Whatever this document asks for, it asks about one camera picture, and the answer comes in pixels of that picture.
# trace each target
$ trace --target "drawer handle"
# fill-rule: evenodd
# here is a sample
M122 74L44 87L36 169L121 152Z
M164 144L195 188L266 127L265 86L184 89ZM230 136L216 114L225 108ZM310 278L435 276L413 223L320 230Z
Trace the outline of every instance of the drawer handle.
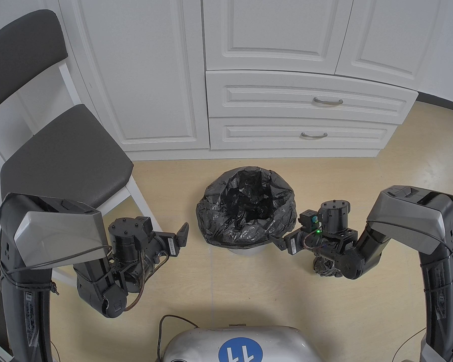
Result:
M332 106L342 105L344 103L343 100L338 100L337 102L329 102L328 100L320 100L317 97L314 97L314 102L321 103L323 105L332 105Z
M325 137L327 137L327 133L324 133L324 134L322 134L321 136L310 136L310 135L308 135L308 134L301 133L300 136L301 136L302 138L325 138Z

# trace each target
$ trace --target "blue circular logo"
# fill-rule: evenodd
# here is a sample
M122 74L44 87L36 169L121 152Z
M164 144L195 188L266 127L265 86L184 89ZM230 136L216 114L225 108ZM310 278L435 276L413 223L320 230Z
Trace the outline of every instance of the blue circular logo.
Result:
M229 339L218 352L220 362L262 362L262 358L262 348L250 338Z

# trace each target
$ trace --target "light wood floor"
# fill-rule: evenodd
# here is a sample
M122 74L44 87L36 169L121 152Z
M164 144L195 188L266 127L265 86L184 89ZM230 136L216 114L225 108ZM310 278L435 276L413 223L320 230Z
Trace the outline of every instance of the light wood floor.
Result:
M425 326L417 253L393 240L379 265L356 281L321 278L314 256L290 256L273 244L252 257L206 244L195 207L205 188L226 170L245 165L279 173L294 189L297 212L333 198L351 202L349 226L362 231L380 190L415 185L453 194L453 111L416 103L376 158L287 158L136 162L133 175L167 232L190 223L188 245L146 285L140 303L108 320L59 284L52 295L52 340L62 362L153 362L158 322L184 316L201 327L286 325L300 329L326 361L390 362L396 349ZM127 200L105 216L136 217ZM164 323L163 345L188 328ZM422 334L396 360L419 360Z

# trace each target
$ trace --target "gray chair seat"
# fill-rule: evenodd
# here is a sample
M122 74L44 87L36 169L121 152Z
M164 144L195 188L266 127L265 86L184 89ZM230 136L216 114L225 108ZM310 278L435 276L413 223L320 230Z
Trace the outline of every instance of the gray chair seat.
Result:
M76 105L30 138L2 166L9 192L61 197L93 208L129 181L133 163L85 105Z

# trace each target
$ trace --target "cabinet panel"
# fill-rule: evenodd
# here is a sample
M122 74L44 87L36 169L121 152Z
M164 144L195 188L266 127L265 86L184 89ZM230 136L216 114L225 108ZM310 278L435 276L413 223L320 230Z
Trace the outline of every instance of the cabinet panel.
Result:
M212 149L382 149L396 127L312 118L210 118L210 139Z
M201 0L59 0L104 127L124 150L207 148Z
M418 93L302 72L207 71L210 117L303 117L402 124Z
M446 0L354 0L336 74L418 88Z
M353 0L203 0L207 69L333 74Z

